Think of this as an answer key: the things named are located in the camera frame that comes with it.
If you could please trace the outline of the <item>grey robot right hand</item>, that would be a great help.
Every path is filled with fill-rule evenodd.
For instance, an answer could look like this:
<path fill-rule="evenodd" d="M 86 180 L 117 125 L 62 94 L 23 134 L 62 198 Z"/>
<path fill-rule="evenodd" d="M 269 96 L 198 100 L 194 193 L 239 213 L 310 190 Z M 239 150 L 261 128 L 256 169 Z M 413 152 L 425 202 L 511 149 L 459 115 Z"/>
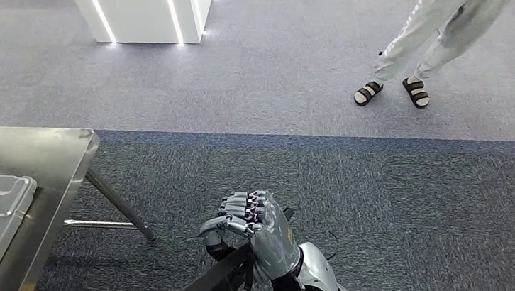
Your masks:
<path fill-rule="evenodd" d="M 199 236 L 210 249 L 224 245 L 228 232 L 248 240 L 255 255 L 255 282 L 280 278 L 299 262 L 301 251 L 287 217 L 270 192 L 234 192 L 221 201 L 217 216 L 199 227 Z"/>

